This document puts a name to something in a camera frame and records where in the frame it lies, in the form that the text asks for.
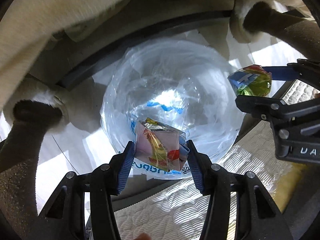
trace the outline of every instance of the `white quilted fabric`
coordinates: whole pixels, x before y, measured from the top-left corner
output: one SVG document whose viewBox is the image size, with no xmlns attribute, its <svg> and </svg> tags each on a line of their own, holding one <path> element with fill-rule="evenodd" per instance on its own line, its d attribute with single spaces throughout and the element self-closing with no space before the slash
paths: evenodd
<svg viewBox="0 0 320 240">
<path fill-rule="evenodd" d="M 288 104 L 310 100 L 317 93 L 313 87 L 296 81 L 284 100 Z M 253 171 L 267 190 L 274 185 L 291 164 L 276 160 L 274 142 L 268 122 L 261 121 L 235 144 L 218 162 L 230 172 L 243 174 Z M 122 240 L 132 240 L 141 232 L 153 240 L 198 239 L 201 234 L 209 197 L 203 197 L 192 179 L 184 179 L 171 187 L 125 209 L 115 212 Z M 236 194 L 231 194 L 228 239 L 234 239 Z"/>
</svg>

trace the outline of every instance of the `black rubber strip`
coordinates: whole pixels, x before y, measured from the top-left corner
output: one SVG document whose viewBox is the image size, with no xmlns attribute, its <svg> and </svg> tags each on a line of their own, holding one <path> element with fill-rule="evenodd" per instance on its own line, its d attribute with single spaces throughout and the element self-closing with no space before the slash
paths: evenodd
<svg viewBox="0 0 320 240">
<path fill-rule="evenodd" d="M 130 33 L 98 50 L 75 66 L 57 85 L 71 90 L 83 80 L 119 60 L 126 50 L 149 39 L 168 37 L 203 26 L 209 26 L 218 18 L 230 17 L 232 11 L 210 11 L 181 16 L 159 22 Z"/>
</svg>

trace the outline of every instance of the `clear plastic bag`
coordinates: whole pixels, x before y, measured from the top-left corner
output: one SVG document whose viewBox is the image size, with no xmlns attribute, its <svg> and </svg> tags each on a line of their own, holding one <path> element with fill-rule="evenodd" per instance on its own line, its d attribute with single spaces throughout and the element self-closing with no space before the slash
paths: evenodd
<svg viewBox="0 0 320 240">
<path fill-rule="evenodd" d="M 137 118 L 152 118 L 186 133 L 197 150 L 218 161 L 232 146 L 243 120 L 228 76 L 237 69 L 213 48 L 156 39 L 126 52 L 103 98 L 101 125 L 116 152 L 135 141 Z M 161 179 L 190 177 L 135 159 L 133 168 Z"/>
</svg>

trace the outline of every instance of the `colorful candy wrapper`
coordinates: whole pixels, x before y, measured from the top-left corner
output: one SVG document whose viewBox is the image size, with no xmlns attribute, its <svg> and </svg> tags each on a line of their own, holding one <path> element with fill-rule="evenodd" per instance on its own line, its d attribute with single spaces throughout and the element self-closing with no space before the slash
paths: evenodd
<svg viewBox="0 0 320 240">
<path fill-rule="evenodd" d="M 271 90 L 271 73 L 259 65 L 251 65 L 232 73 L 229 82 L 236 95 L 265 97 Z"/>
<path fill-rule="evenodd" d="M 135 157 L 164 171 L 180 171 L 187 161 L 189 149 L 184 132 L 147 118 L 138 121 Z"/>
</svg>

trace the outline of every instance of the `metal screw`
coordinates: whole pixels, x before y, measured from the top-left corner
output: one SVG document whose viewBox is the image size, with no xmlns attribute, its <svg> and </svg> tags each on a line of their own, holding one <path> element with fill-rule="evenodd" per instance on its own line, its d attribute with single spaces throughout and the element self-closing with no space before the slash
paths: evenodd
<svg viewBox="0 0 320 240">
<path fill-rule="evenodd" d="M 271 109 L 273 109 L 273 110 L 278 110 L 278 109 L 279 109 L 279 105 L 273 103 L 273 104 L 271 104 Z"/>
<path fill-rule="evenodd" d="M 289 131 L 287 131 L 286 129 L 281 129 L 279 131 L 279 137 L 284 140 L 287 140 L 289 138 L 289 134 Z"/>
<path fill-rule="evenodd" d="M 247 177 L 253 179 L 256 175 L 252 171 L 247 172 Z"/>
<path fill-rule="evenodd" d="M 74 173 L 73 171 L 69 171 L 69 172 L 66 174 L 66 177 L 67 177 L 68 179 L 71 179 L 71 178 L 74 177 L 74 175 L 75 175 L 75 173 Z"/>
<path fill-rule="evenodd" d="M 101 169 L 102 171 L 107 171 L 107 170 L 109 170 L 109 168 L 110 168 L 110 165 L 109 165 L 109 164 L 102 164 L 102 165 L 100 166 L 100 169 Z"/>
<path fill-rule="evenodd" d="M 220 165 L 214 163 L 211 165 L 211 169 L 213 169 L 214 171 L 218 171 L 218 170 L 220 170 Z"/>
</svg>

